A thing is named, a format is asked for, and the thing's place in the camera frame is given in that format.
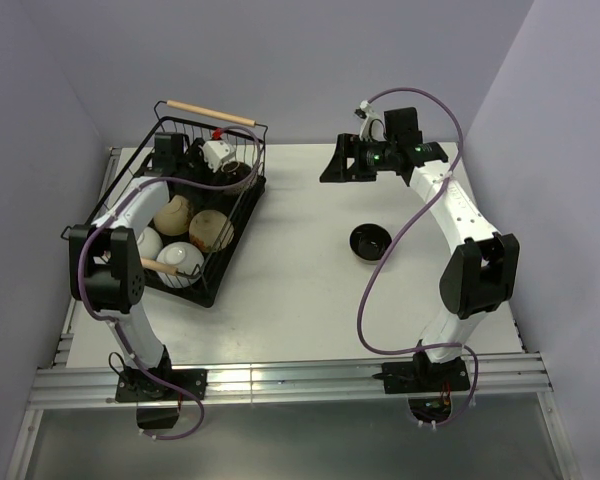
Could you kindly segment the tan bowl dark rim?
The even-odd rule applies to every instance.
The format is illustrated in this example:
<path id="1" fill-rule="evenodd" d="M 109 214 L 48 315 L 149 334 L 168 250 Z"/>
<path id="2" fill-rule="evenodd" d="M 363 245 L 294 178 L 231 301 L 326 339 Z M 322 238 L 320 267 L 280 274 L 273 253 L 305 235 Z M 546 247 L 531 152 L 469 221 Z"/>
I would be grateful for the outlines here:
<path id="1" fill-rule="evenodd" d="M 256 183 L 256 175 L 252 168 L 240 161 L 229 161 L 223 164 L 214 176 L 214 184 L 226 186 L 221 193 L 225 196 L 236 197 L 249 190 Z"/>

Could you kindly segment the cream bowl brown base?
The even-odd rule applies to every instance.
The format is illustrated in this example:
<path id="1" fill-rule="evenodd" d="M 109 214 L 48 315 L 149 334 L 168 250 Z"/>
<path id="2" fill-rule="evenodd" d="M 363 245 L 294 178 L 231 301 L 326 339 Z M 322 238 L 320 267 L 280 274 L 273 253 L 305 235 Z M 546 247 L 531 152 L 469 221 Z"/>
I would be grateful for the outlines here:
<path id="1" fill-rule="evenodd" d="M 233 224 L 218 210 L 202 210 L 189 224 L 189 240 L 203 253 L 221 251 L 232 242 L 233 238 Z"/>

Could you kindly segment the pale blue white bowl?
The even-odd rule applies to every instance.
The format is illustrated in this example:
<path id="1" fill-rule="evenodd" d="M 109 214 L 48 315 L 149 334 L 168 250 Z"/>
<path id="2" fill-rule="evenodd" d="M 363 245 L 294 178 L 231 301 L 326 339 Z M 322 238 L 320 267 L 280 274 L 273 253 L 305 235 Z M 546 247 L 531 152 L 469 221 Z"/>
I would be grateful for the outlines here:
<path id="1" fill-rule="evenodd" d="M 146 227 L 139 234 L 136 245 L 141 258 L 155 260 L 163 249 L 160 235 L 151 227 Z"/>

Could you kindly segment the white ceramic bowl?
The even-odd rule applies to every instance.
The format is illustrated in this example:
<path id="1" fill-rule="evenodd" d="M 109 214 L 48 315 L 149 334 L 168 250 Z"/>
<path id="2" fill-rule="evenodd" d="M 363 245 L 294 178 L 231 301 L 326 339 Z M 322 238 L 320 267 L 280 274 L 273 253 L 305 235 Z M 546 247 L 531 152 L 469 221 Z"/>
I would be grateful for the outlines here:
<path id="1" fill-rule="evenodd" d="M 179 275 L 159 272 L 161 282 L 169 288 L 182 289 L 194 285 L 201 278 L 204 256 L 190 243 L 174 242 L 159 252 L 157 261 L 175 267 L 179 272 Z"/>

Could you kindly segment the beige bowl black inside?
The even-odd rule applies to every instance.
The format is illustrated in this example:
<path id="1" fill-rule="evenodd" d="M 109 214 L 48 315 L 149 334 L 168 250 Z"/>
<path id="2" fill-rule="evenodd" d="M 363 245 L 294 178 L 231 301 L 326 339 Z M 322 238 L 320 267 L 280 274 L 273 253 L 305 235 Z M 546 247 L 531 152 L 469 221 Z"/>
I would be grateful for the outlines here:
<path id="1" fill-rule="evenodd" d="M 349 247 L 353 254 L 359 260 L 368 263 L 379 262 L 391 242 L 389 232 L 373 223 L 358 225 L 349 236 Z"/>

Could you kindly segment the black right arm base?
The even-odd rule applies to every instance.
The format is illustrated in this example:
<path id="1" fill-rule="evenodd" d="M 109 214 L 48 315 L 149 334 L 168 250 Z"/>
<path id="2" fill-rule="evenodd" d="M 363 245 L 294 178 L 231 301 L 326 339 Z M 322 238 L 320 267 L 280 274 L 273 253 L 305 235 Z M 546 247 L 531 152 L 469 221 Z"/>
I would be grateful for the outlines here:
<path id="1" fill-rule="evenodd" d="M 416 354 L 410 361 L 385 362 L 373 378 L 383 383 L 387 395 L 433 393 L 431 397 L 408 400 L 411 414 L 426 423 L 446 421 L 452 414 L 451 394 L 469 391 L 471 386 L 461 358 L 431 363 L 425 353 Z"/>

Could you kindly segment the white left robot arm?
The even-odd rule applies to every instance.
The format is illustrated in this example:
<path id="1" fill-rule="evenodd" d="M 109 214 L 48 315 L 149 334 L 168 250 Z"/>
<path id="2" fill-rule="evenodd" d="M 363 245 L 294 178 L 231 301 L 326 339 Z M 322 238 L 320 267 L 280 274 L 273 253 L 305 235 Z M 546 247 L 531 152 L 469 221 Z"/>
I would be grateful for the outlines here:
<path id="1" fill-rule="evenodd" d="M 152 399 L 163 399 L 175 384 L 166 346 L 155 335 L 142 305 L 144 268 L 136 236 L 167 205 L 169 185 L 222 191 L 223 185 L 199 182 L 183 161 L 171 163 L 131 182 L 113 210 L 86 225 L 69 229 L 71 294 L 91 317 L 106 323 L 124 357 L 121 379 Z"/>

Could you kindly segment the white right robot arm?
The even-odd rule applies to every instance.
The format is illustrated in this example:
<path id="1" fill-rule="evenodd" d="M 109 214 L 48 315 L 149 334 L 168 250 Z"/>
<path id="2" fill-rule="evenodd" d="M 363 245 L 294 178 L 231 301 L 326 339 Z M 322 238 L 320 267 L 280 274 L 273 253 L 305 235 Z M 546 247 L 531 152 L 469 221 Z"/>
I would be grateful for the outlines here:
<path id="1" fill-rule="evenodd" d="M 460 356 L 477 325 L 510 300 L 520 245 L 481 214 L 444 149 L 424 142 L 415 108 L 377 114 L 364 100 L 356 114 L 362 121 L 359 133 L 338 136 L 320 182 L 373 182 L 380 172 L 395 173 L 424 202 L 449 247 L 439 280 L 442 309 L 419 340 L 426 357 L 412 368 L 415 383 L 432 390 L 446 379 L 446 363 Z"/>

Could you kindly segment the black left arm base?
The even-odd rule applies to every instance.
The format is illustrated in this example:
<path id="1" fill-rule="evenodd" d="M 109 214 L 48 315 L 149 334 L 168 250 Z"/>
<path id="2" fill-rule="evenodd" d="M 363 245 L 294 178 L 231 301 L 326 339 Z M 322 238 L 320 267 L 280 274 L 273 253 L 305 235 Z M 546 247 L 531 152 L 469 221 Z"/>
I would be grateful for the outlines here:
<path id="1" fill-rule="evenodd" d="M 205 369 L 171 370 L 166 381 L 186 389 L 203 400 L 208 372 Z M 168 430 L 180 417 L 184 395 L 156 383 L 140 370 L 125 368 L 118 380 L 115 402 L 136 405 L 136 423 L 145 430 Z"/>

